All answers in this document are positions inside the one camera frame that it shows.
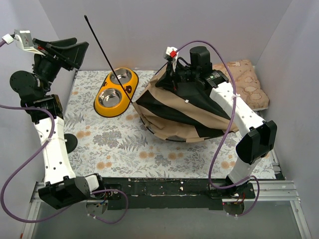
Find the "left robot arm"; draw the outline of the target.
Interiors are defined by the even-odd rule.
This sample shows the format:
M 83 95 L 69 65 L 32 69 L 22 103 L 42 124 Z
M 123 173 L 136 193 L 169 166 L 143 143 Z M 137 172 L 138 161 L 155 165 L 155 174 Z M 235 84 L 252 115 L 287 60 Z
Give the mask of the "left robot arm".
M 18 35 L 15 40 L 20 49 L 34 53 L 32 72 L 14 72 L 10 86 L 18 93 L 21 106 L 27 108 L 44 147 L 45 185 L 38 191 L 40 199 L 61 209 L 90 196 L 103 198 L 106 187 L 99 174 L 75 175 L 68 153 L 76 148 L 77 138 L 64 134 L 60 99 L 57 95 L 47 94 L 61 68 L 71 71 L 81 67 L 89 43 L 79 43 L 76 38 L 48 42 Z

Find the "beige fabric pet tent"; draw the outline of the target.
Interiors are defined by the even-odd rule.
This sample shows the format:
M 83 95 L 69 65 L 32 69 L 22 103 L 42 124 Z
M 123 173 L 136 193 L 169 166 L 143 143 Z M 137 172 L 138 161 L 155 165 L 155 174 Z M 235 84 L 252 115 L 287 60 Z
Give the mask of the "beige fabric pet tent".
M 194 119 L 198 137 L 190 142 L 200 142 L 206 139 L 222 136 L 227 130 L 237 132 L 235 123 L 230 123 L 230 116 L 222 107 L 209 97 L 207 90 L 203 90 L 195 82 L 178 83 L 173 88 L 162 88 L 190 104 L 189 109 L 182 108 L 186 114 Z

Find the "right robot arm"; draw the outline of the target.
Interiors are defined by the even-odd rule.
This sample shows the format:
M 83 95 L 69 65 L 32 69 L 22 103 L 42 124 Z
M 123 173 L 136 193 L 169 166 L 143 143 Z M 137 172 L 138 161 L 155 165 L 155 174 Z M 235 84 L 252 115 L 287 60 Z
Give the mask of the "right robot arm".
M 169 105 L 160 110 L 161 118 L 173 123 L 192 125 L 199 130 L 199 137 L 208 132 L 211 123 L 214 129 L 227 135 L 232 127 L 241 134 L 236 146 L 238 159 L 227 175 L 225 184 L 210 185 L 225 190 L 231 198 L 239 197 L 243 185 L 252 177 L 251 173 L 261 158 L 274 147 L 277 125 L 258 116 L 236 92 L 235 80 L 227 65 L 225 72 L 214 69 L 210 52 L 205 46 L 190 49 L 190 62 L 178 55 L 179 49 L 167 47 L 167 61 L 163 75 L 156 87 L 162 96 L 175 96 Z

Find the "beige patterned pillow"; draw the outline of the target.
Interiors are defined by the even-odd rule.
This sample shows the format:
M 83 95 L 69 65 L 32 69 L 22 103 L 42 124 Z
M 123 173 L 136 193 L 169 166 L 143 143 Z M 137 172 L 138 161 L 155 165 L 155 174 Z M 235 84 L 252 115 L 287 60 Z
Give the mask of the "beige patterned pillow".
M 253 110 L 262 111 L 268 108 L 269 98 L 261 89 L 254 67 L 250 60 L 243 59 L 227 62 L 236 85 L 236 92 Z

